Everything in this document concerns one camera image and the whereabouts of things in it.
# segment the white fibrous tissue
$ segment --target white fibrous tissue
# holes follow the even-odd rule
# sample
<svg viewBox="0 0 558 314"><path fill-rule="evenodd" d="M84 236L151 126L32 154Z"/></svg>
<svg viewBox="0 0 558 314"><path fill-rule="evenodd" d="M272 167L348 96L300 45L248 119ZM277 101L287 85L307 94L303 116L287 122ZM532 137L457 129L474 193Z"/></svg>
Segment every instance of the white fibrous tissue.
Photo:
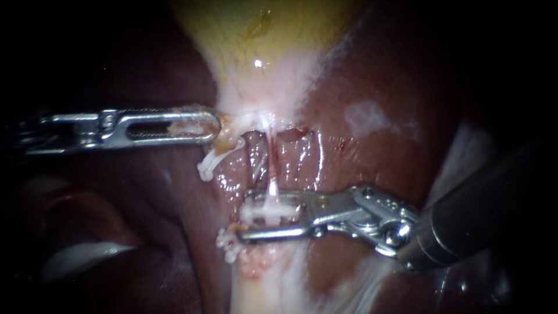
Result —
<svg viewBox="0 0 558 314"><path fill-rule="evenodd" d="M225 157L243 148L244 145L246 145L246 141L240 137L237 141L237 145L233 149L223 152L222 154L217 155L215 153L215 148L212 148L202 162L197 165L199 178L202 179L203 182L211 181L213 179L213 171L215 170L215 167L217 167L217 165L219 165Z"/></svg>

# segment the yellow fat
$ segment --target yellow fat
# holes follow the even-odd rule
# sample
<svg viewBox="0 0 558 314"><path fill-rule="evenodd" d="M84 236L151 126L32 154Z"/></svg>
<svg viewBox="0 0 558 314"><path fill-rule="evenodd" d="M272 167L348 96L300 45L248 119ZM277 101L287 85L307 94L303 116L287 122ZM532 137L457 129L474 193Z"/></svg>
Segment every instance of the yellow fat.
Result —
<svg viewBox="0 0 558 314"><path fill-rule="evenodd" d="M169 0L169 4L219 84L229 73L253 77L262 68L273 71L289 53L334 47L364 1ZM257 60L261 66L255 66Z"/></svg>

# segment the surgical instrument jaw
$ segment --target surgical instrument jaw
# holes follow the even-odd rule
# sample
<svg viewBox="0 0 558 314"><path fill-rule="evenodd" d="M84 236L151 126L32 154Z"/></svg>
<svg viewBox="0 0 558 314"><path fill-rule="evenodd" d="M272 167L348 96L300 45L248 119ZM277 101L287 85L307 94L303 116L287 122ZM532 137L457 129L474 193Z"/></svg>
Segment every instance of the surgical instrument jaw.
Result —
<svg viewBox="0 0 558 314"><path fill-rule="evenodd" d="M189 134L171 135L167 130L132 131L134 126L189 125ZM56 128L69 126L69 134ZM99 113L44 116L33 127L20 132L19 147L24 154L60 155L93 149L122 149L172 144L208 144L218 135L220 121L201 105L170 109L106 109ZM37 133L43 132L41 138Z"/></svg>
<svg viewBox="0 0 558 314"><path fill-rule="evenodd" d="M264 191L250 190L245 202L263 203ZM321 237L327 232L361 238L382 255L395 257L407 242L407 232L417 217L414 207L396 201L370 186L360 185L337 194L281 191L283 204L296 206L300 216L294 225L256 229L237 234L241 242L257 243Z"/></svg>

